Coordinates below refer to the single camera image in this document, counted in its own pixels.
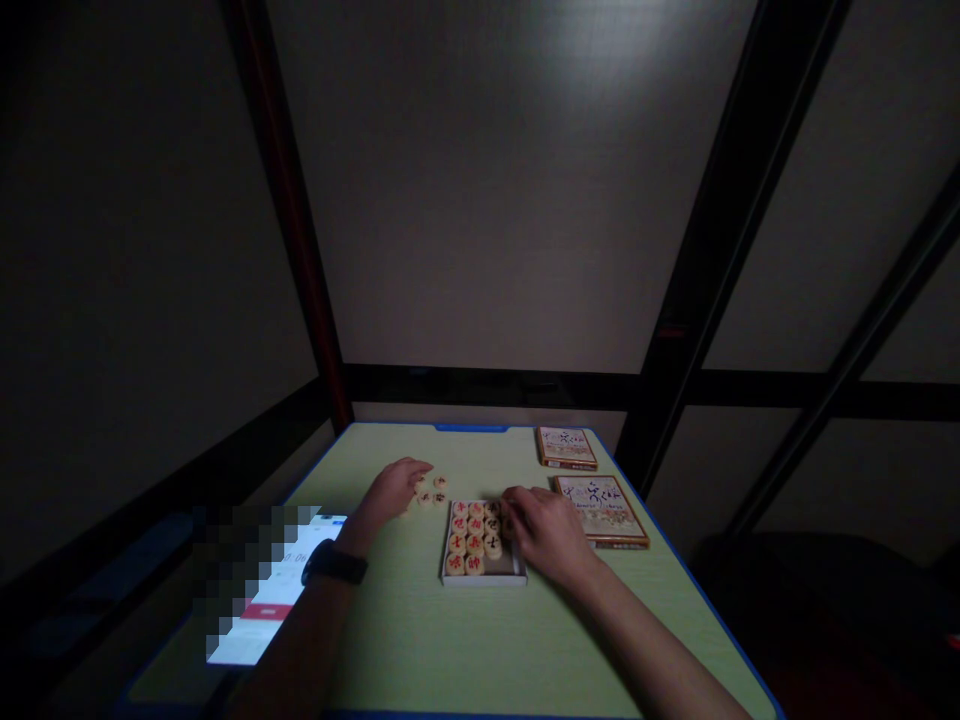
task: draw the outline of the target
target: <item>blue table edge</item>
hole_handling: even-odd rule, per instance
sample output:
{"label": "blue table edge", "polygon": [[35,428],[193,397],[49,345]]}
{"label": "blue table edge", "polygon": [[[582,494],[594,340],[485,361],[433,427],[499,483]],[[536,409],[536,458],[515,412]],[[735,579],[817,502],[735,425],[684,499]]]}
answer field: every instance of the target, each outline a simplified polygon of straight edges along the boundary
{"label": "blue table edge", "polygon": [[[483,433],[505,433],[507,430],[513,428],[520,429],[535,429],[537,425],[459,425],[459,424],[450,424],[450,423],[417,423],[417,422],[352,422],[337,437],[330,447],[324,450],[320,458],[311,466],[311,468],[304,474],[303,478],[294,486],[294,488],[287,494],[287,496],[281,502],[281,505],[285,505],[291,497],[296,494],[297,490],[300,489],[300,486],[306,481],[306,479],[317,469],[317,466],[323,462],[326,458],[327,453],[329,453],[336,446],[340,439],[346,434],[354,425],[425,425],[431,426],[438,432],[483,432]],[[683,558],[680,557],[680,554],[677,552],[677,549],[673,546],[673,543],[670,542],[670,539],[667,537],[667,534],[663,531],[663,528],[660,527],[660,523],[657,522],[657,519],[653,516],[653,513],[650,512],[647,505],[640,497],[640,493],[637,492],[637,489],[633,486],[633,483],[630,482],[630,478],[627,477],[626,473],[620,468],[617,464],[616,459],[613,455],[610,454],[610,450],[607,448],[606,443],[603,442],[603,438],[600,437],[599,433],[591,427],[583,425],[550,425],[549,427],[566,427],[574,430],[586,429],[590,430],[597,440],[600,442],[600,447],[603,448],[603,451],[607,454],[607,457],[610,458],[610,461],[613,463],[613,466],[620,473],[620,476],[626,481],[627,485],[630,486],[630,489],[633,491],[634,496],[637,498],[637,501],[646,511],[647,516],[653,522],[654,527],[657,528],[657,531],[660,533],[660,537],[663,538],[663,541],[667,544],[667,547],[670,548],[670,552],[673,553],[673,556],[677,559],[677,562],[680,563],[680,567],[683,568],[683,571],[687,574],[687,577],[690,579],[690,582],[693,583],[693,586],[697,589],[697,592],[700,593],[700,597],[703,598],[703,601],[707,604],[707,607],[710,608],[710,612],[713,613],[713,616],[717,619],[717,622],[720,624],[720,627],[727,634],[727,637],[730,639],[730,642],[733,643],[733,646],[736,648],[737,652],[740,654],[740,657],[743,659],[744,664],[750,669],[750,672],[753,673],[754,679],[763,689],[763,692],[766,694],[767,699],[770,701],[770,704],[773,706],[774,712],[777,714],[777,718],[780,720],[786,720],[786,715],[784,715],[783,708],[780,707],[780,703],[777,702],[777,699],[774,697],[773,693],[770,692],[770,688],[767,687],[766,682],[763,678],[760,677],[760,673],[757,672],[757,668],[754,667],[753,662],[747,657],[747,654],[743,651],[743,648],[740,647],[740,643],[737,642],[737,639],[734,637],[733,633],[730,632],[730,628],[727,627],[727,624],[723,621],[723,618],[720,617],[720,613],[717,612],[717,609],[713,606],[713,603],[710,602],[710,598],[707,597],[707,594],[703,591],[703,588],[700,587],[700,583],[697,582],[697,579],[693,576],[693,573],[690,572],[690,568],[687,567],[687,564],[683,561]],[[160,647],[150,656],[150,658],[143,664],[140,670],[137,671],[137,674],[127,683],[126,687],[123,689],[123,693],[120,695],[119,700],[114,704],[113,708],[113,717],[117,720],[151,720],[152,718],[195,718],[197,714],[201,711],[201,708],[196,705],[181,705],[181,704],[145,704],[145,703],[133,703],[128,697],[130,690],[133,689],[133,686],[136,685],[137,681],[143,676],[147,671],[154,660],[160,655],[163,649],[167,646],[167,643],[183,628],[186,624],[189,614],[184,617],[176,628],[171,631],[167,639],[160,644]],[[345,720],[387,720],[391,718],[393,720],[415,720],[417,718],[423,718],[424,720],[441,720],[442,718],[450,718],[454,720],[455,718],[474,718],[475,720],[511,720],[512,718],[523,718],[524,720],[531,720],[532,718],[548,718],[554,717],[551,715],[474,715],[474,714],[464,714],[464,713],[417,713],[417,712],[405,712],[400,710],[327,710],[324,712],[325,717],[339,717],[344,718]],[[557,716],[562,717],[564,720],[608,720],[603,717],[569,717],[569,716]]]}

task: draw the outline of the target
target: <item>right hand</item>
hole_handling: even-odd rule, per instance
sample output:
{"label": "right hand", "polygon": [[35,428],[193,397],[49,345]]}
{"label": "right hand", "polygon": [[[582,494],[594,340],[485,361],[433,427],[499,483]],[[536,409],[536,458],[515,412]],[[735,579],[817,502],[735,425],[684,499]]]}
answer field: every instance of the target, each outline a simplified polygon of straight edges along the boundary
{"label": "right hand", "polygon": [[543,488],[512,487],[503,500],[520,554],[561,587],[572,590],[603,565],[569,498]]}

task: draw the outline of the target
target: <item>phone screen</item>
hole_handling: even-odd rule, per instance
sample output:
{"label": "phone screen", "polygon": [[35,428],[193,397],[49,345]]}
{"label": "phone screen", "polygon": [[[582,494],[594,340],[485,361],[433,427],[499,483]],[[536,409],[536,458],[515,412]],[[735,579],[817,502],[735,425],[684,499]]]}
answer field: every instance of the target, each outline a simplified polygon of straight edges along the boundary
{"label": "phone screen", "polygon": [[271,563],[270,577],[260,581],[257,594],[245,599],[246,608],[233,626],[220,636],[208,657],[212,665],[256,665],[267,645],[303,591],[300,577],[307,559],[321,542],[336,539],[344,515],[317,515],[298,528],[296,542],[284,543],[283,556]]}

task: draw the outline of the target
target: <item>hand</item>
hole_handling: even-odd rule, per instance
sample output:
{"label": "hand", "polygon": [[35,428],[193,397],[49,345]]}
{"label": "hand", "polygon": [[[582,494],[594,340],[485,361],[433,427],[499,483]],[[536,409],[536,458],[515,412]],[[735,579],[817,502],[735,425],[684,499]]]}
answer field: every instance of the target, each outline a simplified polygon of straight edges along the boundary
{"label": "hand", "polygon": [[416,484],[433,465],[406,457],[390,463],[374,478],[337,537],[337,548],[356,557],[365,557],[380,528],[407,509]]}
{"label": "hand", "polygon": [[569,498],[543,488],[512,487],[503,500],[520,554],[561,587],[573,590],[603,565]]}

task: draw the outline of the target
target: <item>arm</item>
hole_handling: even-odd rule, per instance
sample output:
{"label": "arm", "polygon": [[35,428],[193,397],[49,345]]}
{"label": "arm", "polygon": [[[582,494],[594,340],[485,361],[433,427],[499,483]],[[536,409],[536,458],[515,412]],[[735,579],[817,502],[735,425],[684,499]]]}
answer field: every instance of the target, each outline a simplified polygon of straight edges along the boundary
{"label": "arm", "polygon": [[[380,528],[407,508],[414,484],[432,468],[412,458],[387,465],[344,523],[337,550],[366,558]],[[314,577],[307,583],[250,680],[237,693],[230,720],[313,720],[319,715],[355,593],[355,586],[330,577]]]}
{"label": "arm", "polygon": [[510,488],[504,507],[523,557],[593,618],[626,667],[645,713],[672,718],[747,718],[683,643],[593,551],[573,503],[543,488]]}

